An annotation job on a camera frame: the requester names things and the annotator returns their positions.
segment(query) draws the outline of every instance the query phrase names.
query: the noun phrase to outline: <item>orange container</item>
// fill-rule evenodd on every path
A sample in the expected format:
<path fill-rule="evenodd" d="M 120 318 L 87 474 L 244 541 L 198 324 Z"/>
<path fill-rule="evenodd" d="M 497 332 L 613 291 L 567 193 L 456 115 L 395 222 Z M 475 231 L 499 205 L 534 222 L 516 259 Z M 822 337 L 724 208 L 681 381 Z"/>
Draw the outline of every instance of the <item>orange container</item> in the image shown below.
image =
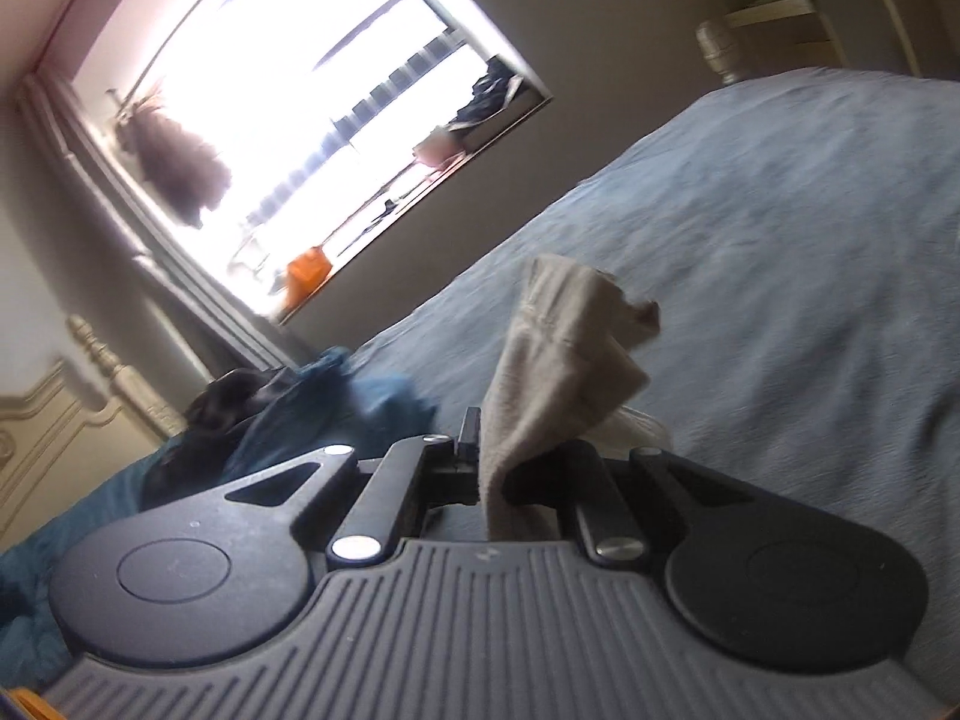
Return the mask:
<path fill-rule="evenodd" d="M 284 306 L 293 311 L 313 295 L 330 275 L 333 265 L 320 247 L 312 247 L 287 266 L 287 295 Z"/>

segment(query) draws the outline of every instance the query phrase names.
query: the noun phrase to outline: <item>wooden headboard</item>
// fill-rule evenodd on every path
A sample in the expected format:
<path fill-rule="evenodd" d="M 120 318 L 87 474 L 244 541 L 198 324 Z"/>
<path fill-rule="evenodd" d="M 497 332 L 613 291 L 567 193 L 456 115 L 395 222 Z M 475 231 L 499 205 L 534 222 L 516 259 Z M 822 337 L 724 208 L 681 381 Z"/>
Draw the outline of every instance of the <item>wooden headboard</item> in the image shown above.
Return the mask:
<path fill-rule="evenodd" d="M 0 551 L 185 427 L 184 418 L 100 343 L 87 322 L 73 316 L 67 325 L 104 376 L 109 397 L 103 408 L 88 408 L 70 391 L 63 361 L 29 392 L 0 397 Z"/>

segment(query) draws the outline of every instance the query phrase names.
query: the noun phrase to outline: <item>teal blanket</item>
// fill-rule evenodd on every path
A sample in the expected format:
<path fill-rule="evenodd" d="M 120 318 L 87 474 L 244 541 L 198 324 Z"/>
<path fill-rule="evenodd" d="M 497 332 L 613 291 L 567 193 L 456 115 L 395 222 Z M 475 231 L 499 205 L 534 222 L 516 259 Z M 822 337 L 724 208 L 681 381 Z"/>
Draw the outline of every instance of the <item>teal blanket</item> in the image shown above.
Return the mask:
<path fill-rule="evenodd" d="M 333 443 L 382 457 L 405 437 L 431 432 L 434 407 L 401 376 L 354 378 L 347 353 L 325 352 L 253 421 L 218 484 Z M 179 438 L 137 461 L 0 555 L 0 685 L 42 689 L 70 662 L 47 589 L 56 562 L 84 536 L 139 511 L 143 479 Z"/>

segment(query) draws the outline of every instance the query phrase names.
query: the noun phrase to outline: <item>beige sock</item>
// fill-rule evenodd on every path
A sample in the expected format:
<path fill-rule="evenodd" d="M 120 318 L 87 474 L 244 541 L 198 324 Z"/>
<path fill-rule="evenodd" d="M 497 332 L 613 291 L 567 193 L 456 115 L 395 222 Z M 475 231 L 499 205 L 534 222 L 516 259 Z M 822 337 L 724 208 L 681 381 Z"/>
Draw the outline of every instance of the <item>beige sock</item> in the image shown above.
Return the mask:
<path fill-rule="evenodd" d="M 480 500 L 489 538 L 556 537 L 542 509 L 504 500 L 503 481 L 522 461 L 600 425 L 645 386 L 627 350 L 657 333 L 656 303 L 632 306 L 610 276 L 555 254 L 536 257 L 483 400 Z"/>

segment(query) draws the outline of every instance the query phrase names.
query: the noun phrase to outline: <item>gray curtain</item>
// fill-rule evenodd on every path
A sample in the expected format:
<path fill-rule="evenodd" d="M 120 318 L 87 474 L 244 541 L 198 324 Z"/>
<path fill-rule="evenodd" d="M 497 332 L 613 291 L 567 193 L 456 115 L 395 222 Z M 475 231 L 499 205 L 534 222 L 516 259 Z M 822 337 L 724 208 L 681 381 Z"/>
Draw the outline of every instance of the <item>gray curtain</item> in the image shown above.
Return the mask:
<path fill-rule="evenodd" d="M 152 215 L 150 199 L 104 146 L 66 81 L 46 70 L 28 76 L 17 106 L 67 189 L 122 247 L 151 298 L 214 375 L 296 367 L 315 356 L 210 276 Z"/>

